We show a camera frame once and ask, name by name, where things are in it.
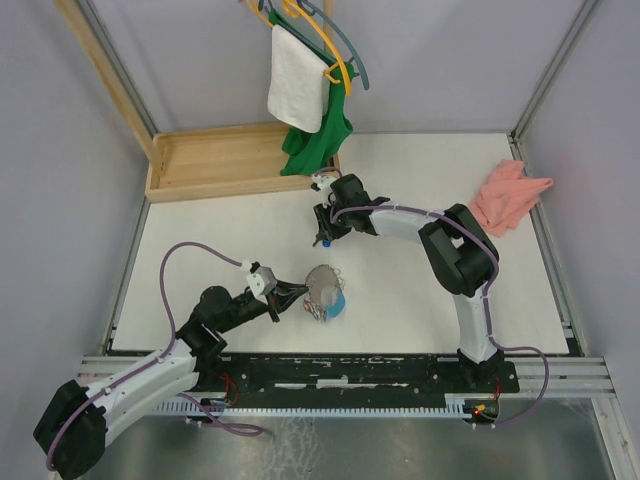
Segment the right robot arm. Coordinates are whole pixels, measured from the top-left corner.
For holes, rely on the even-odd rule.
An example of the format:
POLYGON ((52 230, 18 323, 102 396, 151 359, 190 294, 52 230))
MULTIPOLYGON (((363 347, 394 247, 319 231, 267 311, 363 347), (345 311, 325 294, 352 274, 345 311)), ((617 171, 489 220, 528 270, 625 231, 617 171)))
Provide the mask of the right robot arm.
POLYGON ((372 199, 359 177, 333 177, 328 169, 312 175, 311 188, 323 194, 314 207, 317 241, 330 243, 357 231, 423 247, 439 284, 453 296, 460 382, 472 391, 491 384, 504 362, 493 338, 489 304, 499 254, 469 208, 455 204, 445 210, 420 210, 387 197, 372 199))

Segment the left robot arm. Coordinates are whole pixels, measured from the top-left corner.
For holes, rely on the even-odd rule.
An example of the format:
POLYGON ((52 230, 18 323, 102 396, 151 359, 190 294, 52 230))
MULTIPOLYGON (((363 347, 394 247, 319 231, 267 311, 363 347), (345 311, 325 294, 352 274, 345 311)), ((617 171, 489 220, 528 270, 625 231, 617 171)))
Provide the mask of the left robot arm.
POLYGON ((262 315, 277 323, 307 292, 303 284, 283 281, 259 296, 250 288, 233 297, 222 286, 209 287, 165 349, 89 385, 76 380, 61 385, 33 432, 47 469, 76 479, 124 430, 166 399, 195 386, 215 387, 221 378, 219 355, 227 346, 222 334, 262 315))

